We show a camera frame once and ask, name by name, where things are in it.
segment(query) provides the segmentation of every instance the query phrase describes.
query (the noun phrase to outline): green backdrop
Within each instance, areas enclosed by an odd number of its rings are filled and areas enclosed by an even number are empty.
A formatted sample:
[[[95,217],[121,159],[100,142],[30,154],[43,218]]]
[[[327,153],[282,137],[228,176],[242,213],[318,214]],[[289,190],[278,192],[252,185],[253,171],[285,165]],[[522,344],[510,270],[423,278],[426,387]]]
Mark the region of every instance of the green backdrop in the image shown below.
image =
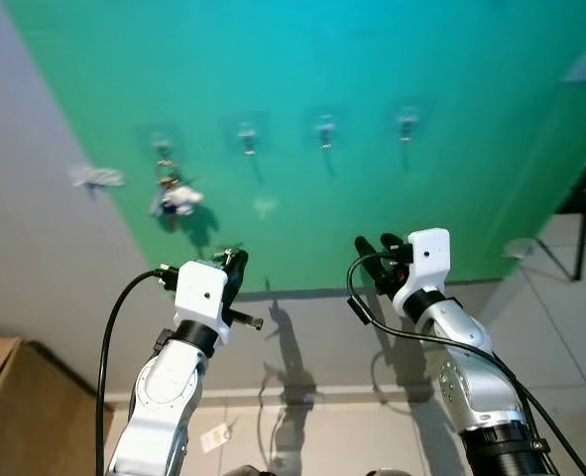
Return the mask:
[[[586,83],[561,81],[586,53],[586,2],[6,6],[89,159],[125,172],[109,192],[150,264],[241,243],[244,291],[340,288],[355,236],[431,226],[451,232],[453,279],[501,277],[506,243],[538,232],[586,162]],[[149,214],[155,134],[205,194],[176,232]]]

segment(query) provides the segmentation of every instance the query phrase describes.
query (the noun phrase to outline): black cable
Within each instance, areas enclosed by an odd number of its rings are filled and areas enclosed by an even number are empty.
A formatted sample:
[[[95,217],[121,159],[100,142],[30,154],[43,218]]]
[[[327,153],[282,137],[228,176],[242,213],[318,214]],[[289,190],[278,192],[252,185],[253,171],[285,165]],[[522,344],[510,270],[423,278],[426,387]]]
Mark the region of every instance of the black cable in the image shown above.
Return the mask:
[[[528,399],[530,401],[530,403],[537,409],[537,411],[539,412],[541,417],[546,421],[546,423],[548,424],[548,426],[550,427],[550,429],[552,430],[554,435],[559,440],[559,443],[561,443],[563,448],[568,453],[568,456],[570,456],[570,458],[577,465],[579,470],[586,476],[586,465],[583,463],[583,461],[581,460],[581,458],[579,457],[577,452],[574,450],[572,445],[568,442],[565,435],[558,428],[557,424],[554,422],[554,420],[548,414],[548,412],[545,410],[545,408],[530,393],[530,391],[518,380],[515,373],[504,362],[502,362],[498,358],[494,357],[492,354],[485,352],[484,350],[479,349],[477,347],[474,347],[472,345],[464,344],[462,342],[457,342],[457,341],[451,340],[451,339],[446,339],[444,337],[436,337],[436,336],[432,336],[432,335],[424,335],[424,334],[418,334],[415,332],[405,332],[405,331],[402,331],[399,329],[394,329],[392,327],[385,325],[383,322],[381,322],[380,320],[378,320],[374,316],[374,313],[365,304],[365,302],[363,301],[361,296],[359,296],[359,294],[356,293],[356,291],[354,291],[354,285],[352,284],[352,277],[354,275],[355,270],[363,262],[365,262],[367,260],[393,259],[393,258],[396,258],[396,255],[394,253],[390,253],[390,252],[364,255],[364,256],[361,256],[361,257],[357,258],[356,260],[354,260],[354,262],[350,265],[350,268],[348,269],[348,273],[347,273],[347,277],[346,277],[346,286],[347,286],[348,293],[350,294],[350,297],[357,303],[357,305],[359,305],[361,307],[363,312],[366,314],[366,316],[370,320],[370,323],[372,323],[372,325],[374,325],[375,327],[387,332],[388,334],[395,335],[397,337],[402,337],[405,339],[420,340],[420,341],[425,341],[425,342],[433,342],[433,343],[441,344],[441,345],[449,345],[449,346],[456,347],[456,348],[459,348],[462,350],[466,350],[468,352],[472,352],[473,354],[478,355],[478,356],[482,357],[483,359],[492,363],[500,371],[502,371],[502,373],[504,373],[504,375],[509,379],[509,381],[512,383],[512,385],[516,388],[516,390],[518,391],[520,396],[522,398]]]
[[[162,270],[147,271],[137,276],[132,282],[125,287],[121,296],[116,299],[112,312],[110,313],[107,323],[105,324],[105,332],[103,334],[103,343],[101,345],[101,359],[98,370],[98,384],[96,386],[96,411],[95,411],[95,451],[96,451],[96,476],[103,476],[105,474],[103,451],[104,451],[104,440],[103,440],[103,404],[105,400],[105,381],[107,378],[107,355],[110,348],[110,338],[112,337],[112,328],[116,321],[123,301],[130,293],[130,291],[146,278],[159,277]]]

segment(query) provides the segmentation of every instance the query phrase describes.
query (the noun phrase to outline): white wall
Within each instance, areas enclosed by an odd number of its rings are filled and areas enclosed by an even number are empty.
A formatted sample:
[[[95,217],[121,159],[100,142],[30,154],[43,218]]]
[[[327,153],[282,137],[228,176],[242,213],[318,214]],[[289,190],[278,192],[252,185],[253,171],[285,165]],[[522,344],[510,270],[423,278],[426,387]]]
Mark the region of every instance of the white wall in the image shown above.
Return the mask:
[[[94,383],[106,316],[122,288],[147,265],[109,195],[99,192],[93,199],[71,186],[68,168],[86,162],[0,7],[0,334],[42,341]],[[477,311],[493,287],[457,291]],[[261,333],[234,328],[231,345],[211,362],[206,389],[256,389],[265,363],[284,368],[280,337],[265,340],[277,329],[272,305],[269,299],[238,303],[267,324]],[[281,299],[279,307],[291,318],[304,367],[317,384],[370,385],[370,362],[382,347],[344,297],[297,296]],[[154,283],[140,286],[126,301],[112,341],[109,391],[128,391],[158,332],[171,325],[172,313],[171,300]],[[294,347],[290,332],[284,343]],[[402,349],[386,349],[401,382],[421,381],[417,344]],[[379,365],[377,377],[381,384],[397,379],[386,365]]]

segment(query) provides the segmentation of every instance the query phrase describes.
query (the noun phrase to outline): black cylindrical joint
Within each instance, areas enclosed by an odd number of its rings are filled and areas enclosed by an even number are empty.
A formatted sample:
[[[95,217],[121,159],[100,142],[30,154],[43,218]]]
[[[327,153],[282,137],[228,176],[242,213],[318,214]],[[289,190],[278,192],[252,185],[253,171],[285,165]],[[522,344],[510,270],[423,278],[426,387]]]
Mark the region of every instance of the black cylindrical joint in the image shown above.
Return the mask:
[[[437,302],[441,302],[442,300],[447,300],[447,298],[438,290],[418,290],[408,297],[405,304],[403,304],[403,310],[413,323],[417,323],[422,316],[422,313],[425,312],[428,307]]]
[[[521,421],[463,431],[460,436],[474,476],[552,474],[542,457],[545,443],[533,441]]]
[[[210,327],[193,320],[184,320],[177,327],[172,339],[194,345],[210,359],[215,352],[217,337],[217,332]]]

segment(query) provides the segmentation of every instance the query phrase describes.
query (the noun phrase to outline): paper tag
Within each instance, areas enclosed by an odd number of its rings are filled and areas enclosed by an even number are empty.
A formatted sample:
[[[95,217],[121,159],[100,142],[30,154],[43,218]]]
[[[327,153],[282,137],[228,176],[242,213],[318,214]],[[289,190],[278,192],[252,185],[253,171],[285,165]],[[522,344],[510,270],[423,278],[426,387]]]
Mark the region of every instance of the paper tag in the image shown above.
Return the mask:
[[[208,453],[212,449],[222,446],[229,439],[231,439],[229,427],[226,423],[220,424],[200,437],[202,451]]]

